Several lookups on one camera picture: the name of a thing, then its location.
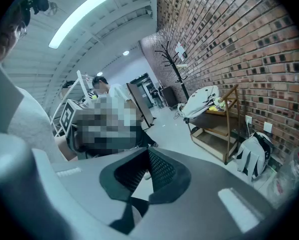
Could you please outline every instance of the ceiling light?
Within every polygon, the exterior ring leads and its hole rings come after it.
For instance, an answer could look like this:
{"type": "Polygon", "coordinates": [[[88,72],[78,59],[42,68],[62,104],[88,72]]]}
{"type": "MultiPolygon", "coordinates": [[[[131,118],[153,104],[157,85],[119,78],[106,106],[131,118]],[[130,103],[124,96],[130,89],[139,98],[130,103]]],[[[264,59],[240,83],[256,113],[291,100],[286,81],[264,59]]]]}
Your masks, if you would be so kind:
{"type": "Polygon", "coordinates": [[[71,29],[91,10],[99,6],[106,0],[87,0],[82,5],[80,5],[60,26],[52,40],[50,41],[48,47],[57,49],[66,35],[71,31],[71,29]]]}

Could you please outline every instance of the floor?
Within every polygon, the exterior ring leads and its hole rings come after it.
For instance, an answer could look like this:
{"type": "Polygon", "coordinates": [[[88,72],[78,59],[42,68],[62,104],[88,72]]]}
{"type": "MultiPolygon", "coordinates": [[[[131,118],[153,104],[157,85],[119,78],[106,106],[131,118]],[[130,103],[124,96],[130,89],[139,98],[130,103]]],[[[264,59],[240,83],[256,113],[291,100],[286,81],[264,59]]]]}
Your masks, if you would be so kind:
{"type": "MultiPolygon", "coordinates": [[[[180,116],[174,119],[175,113],[177,112],[176,110],[170,110],[168,107],[158,109],[157,106],[154,106],[150,111],[156,119],[153,122],[154,126],[147,129],[146,132],[158,143],[159,148],[179,152],[190,157],[218,164],[248,183],[247,176],[237,170],[237,165],[234,160],[230,161],[227,165],[224,165],[208,151],[192,142],[189,129],[183,121],[183,118],[180,116]]],[[[258,190],[263,196],[267,197],[267,186],[270,184],[275,174],[276,173],[271,168],[268,168],[263,172],[260,178],[251,183],[251,186],[258,190]]],[[[143,179],[134,192],[133,197],[148,200],[149,195],[152,193],[152,180],[143,179]]]]}

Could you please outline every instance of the bottle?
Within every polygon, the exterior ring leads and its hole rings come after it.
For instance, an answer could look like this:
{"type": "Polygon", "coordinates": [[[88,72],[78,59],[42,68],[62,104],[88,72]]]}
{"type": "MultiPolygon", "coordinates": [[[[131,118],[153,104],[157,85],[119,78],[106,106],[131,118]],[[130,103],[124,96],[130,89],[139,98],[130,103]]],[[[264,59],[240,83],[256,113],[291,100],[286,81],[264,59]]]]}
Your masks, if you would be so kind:
{"type": "Polygon", "coordinates": [[[295,148],[267,187],[267,197],[274,208],[292,198],[299,189],[299,148],[295,148]]]}

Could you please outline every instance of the coat rack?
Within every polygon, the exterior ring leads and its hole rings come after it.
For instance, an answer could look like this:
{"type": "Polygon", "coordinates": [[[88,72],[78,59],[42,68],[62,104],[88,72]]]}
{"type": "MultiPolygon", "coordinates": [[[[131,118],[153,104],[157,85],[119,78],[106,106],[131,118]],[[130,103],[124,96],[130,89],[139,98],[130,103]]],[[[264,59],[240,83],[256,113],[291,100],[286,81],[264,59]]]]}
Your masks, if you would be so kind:
{"type": "Polygon", "coordinates": [[[175,62],[177,61],[178,58],[176,58],[175,60],[174,60],[174,58],[179,53],[176,53],[173,58],[170,56],[170,54],[168,52],[169,41],[167,41],[166,48],[164,48],[163,45],[161,45],[161,46],[162,46],[162,48],[163,48],[164,51],[162,51],[162,50],[156,50],[155,52],[156,53],[163,53],[162,56],[168,60],[168,61],[163,61],[163,63],[169,63],[168,65],[164,65],[165,67],[168,67],[168,66],[172,66],[173,67],[173,69],[174,69],[174,71],[175,71],[175,73],[177,75],[177,78],[178,78],[178,80],[175,83],[180,83],[180,85],[181,85],[181,87],[182,87],[182,89],[183,89],[183,91],[185,93],[186,99],[189,100],[190,97],[189,97],[188,91],[186,90],[186,87],[185,87],[185,85],[183,83],[183,80],[185,80],[186,78],[188,78],[188,76],[186,76],[185,78],[182,78],[181,75],[180,75],[180,73],[179,73],[179,71],[178,71],[178,69],[177,69],[177,67],[176,67],[176,65],[175,65],[175,62]]]}

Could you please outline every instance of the man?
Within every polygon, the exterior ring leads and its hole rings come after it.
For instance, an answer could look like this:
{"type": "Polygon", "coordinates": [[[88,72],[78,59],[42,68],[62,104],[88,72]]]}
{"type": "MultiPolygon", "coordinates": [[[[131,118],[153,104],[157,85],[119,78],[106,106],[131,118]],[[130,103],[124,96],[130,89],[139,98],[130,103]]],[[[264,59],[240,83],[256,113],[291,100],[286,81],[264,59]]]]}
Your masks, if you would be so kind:
{"type": "Polygon", "coordinates": [[[159,96],[159,91],[156,90],[155,88],[153,88],[152,90],[150,90],[150,95],[153,98],[153,100],[155,101],[156,105],[162,109],[164,108],[163,103],[161,101],[161,98],[159,96]]]}
{"type": "MultiPolygon", "coordinates": [[[[18,40],[27,33],[31,14],[29,9],[22,7],[24,2],[25,0],[15,2],[0,23],[1,63],[18,40]]],[[[45,151],[51,163],[64,162],[65,158],[55,142],[48,115],[26,90],[17,89],[23,94],[23,100],[15,111],[7,132],[22,138],[31,148],[45,151]]]]}
{"type": "Polygon", "coordinates": [[[112,98],[119,98],[126,102],[129,109],[136,111],[136,120],[137,128],[136,131],[139,135],[137,138],[137,146],[139,147],[158,147],[159,145],[151,139],[150,136],[142,129],[140,122],[144,120],[142,113],[138,109],[138,107],[131,100],[129,94],[126,90],[118,83],[109,85],[107,80],[103,76],[95,76],[92,81],[93,87],[96,90],[97,94],[102,95],[106,94],[112,98]]]}

